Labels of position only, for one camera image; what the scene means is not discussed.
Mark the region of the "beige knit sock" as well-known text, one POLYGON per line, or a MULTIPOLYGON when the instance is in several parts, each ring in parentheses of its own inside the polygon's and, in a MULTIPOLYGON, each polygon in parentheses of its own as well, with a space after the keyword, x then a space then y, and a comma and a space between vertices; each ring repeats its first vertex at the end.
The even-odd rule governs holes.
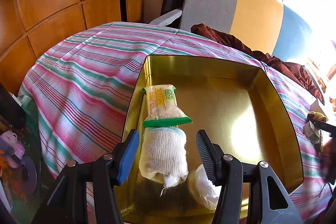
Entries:
POLYGON ((186 142, 186 134, 180 128, 146 128, 139 158, 141 175, 164 188, 183 183, 189 174, 186 142))

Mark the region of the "rice cracker snack packet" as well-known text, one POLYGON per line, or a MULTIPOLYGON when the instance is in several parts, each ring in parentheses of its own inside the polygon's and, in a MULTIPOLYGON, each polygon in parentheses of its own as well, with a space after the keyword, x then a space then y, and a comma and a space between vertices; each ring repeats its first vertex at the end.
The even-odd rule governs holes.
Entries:
POLYGON ((147 118, 144 128, 176 127, 192 123, 177 104, 176 88, 172 84, 151 85, 143 89, 146 94, 147 118))

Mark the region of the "yellow knit sock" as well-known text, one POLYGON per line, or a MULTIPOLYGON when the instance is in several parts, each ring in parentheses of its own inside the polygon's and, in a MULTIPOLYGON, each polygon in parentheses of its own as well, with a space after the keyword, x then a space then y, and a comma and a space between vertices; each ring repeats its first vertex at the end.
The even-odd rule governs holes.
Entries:
POLYGON ((316 111, 310 111, 307 115, 307 119, 308 120, 316 120, 316 121, 320 121, 320 122, 327 122, 328 119, 325 115, 323 115, 320 112, 316 112, 316 111))

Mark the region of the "small green white box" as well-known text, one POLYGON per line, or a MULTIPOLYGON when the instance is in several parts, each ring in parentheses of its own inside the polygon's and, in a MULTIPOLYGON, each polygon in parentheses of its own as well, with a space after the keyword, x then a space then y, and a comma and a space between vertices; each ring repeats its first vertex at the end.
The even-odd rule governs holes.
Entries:
POLYGON ((321 130, 316 128, 311 121, 307 121, 303 127, 303 131, 311 143, 318 144, 322 142, 321 130))

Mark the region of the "white carton box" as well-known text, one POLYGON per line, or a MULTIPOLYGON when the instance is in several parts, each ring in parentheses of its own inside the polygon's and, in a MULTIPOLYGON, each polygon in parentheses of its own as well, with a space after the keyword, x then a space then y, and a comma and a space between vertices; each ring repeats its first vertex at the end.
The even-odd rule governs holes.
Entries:
POLYGON ((324 116, 327 116, 327 108, 325 105, 322 104, 322 102, 319 99, 316 99, 311 105, 310 105, 310 111, 315 111, 323 114, 324 116))

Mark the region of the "white cloth wad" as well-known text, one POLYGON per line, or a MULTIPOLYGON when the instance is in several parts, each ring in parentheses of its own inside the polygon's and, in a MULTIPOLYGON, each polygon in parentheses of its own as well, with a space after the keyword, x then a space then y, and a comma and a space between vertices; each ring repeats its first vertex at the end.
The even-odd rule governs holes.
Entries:
POLYGON ((221 186, 214 184, 207 178, 204 166, 201 164, 195 171, 195 189, 197 201, 208 210, 215 210, 221 193, 221 186))

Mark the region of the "maroon blanket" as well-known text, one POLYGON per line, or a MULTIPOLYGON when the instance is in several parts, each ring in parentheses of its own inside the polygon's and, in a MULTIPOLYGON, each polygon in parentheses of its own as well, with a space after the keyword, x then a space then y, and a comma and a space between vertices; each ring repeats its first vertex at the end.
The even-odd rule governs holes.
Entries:
POLYGON ((212 29, 205 24, 193 25, 191 27, 191 32, 193 34, 197 34, 205 38, 211 39, 221 45, 239 50, 258 61, 264 62, 269 67, 276 69, 286 77, 293 80, 299 86, 306 89, 312 96, 319 99, 321 102, 324 102, 322 93, 317 89, 317 87, 313 83, 312 78, 302 65, 282 61, 276 56, 271 56, 269 53, 252 51, 235 36, 212 29))

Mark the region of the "gold metal tin tray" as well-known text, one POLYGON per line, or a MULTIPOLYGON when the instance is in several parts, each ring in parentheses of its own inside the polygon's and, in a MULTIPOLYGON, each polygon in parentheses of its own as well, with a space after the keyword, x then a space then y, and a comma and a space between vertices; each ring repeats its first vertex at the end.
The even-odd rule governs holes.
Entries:
POLYGON ((195 170, 201 158, 195 135, 205 130, 241 162, 270 164, 289 193, 303 183, 298 140, 289 114, 269 76, 259 67, 210 57, 150 55, 139 73, 127 111, 124 134, 144 132, 144 88, 172 84, 179 108, 191 118, 181 125, 187 137, 189 175, 178 186, 144 178, 135 162, 129 178, 115 189, 128 223, 211 223, 214 212, 197 201, 195 170))

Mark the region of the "striped bed sheet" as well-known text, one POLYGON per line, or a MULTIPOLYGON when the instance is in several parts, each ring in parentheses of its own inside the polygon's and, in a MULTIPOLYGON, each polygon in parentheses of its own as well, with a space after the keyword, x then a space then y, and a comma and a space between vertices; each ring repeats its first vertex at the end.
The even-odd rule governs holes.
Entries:
POLYGON ((169 27, 111 22, 62 40, 27 72, 20 96, 38 110, 42 158, 52 176, 69 160, 90 162, 121 140, 139 72, 148 55, 214 57, 261 68, 280 94, 294 125, 304 181, 291 199, 306 223, 331 199, 321 157, 303 133, 313 96, 264 62, 218 42, 169 27))

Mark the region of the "tricolour headboard cushion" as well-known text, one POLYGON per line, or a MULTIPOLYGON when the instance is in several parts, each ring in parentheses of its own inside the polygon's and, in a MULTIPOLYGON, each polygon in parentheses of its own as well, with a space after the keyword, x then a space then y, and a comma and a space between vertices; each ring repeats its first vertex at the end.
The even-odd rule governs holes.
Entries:
POLYGON ((231 34, 251 50, 304 65, 310 26, 277 0, 184 0, 180 28, 203 23, 231 34))

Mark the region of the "wooden wardrobe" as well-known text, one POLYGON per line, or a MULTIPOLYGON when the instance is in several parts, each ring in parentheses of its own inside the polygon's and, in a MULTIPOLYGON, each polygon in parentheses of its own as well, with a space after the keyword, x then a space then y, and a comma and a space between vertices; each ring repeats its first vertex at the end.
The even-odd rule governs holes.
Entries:
POLYGON ((143 0, 1 0, 1 84, 17 94, 35 61, 101 24, 142 20, 143 0))

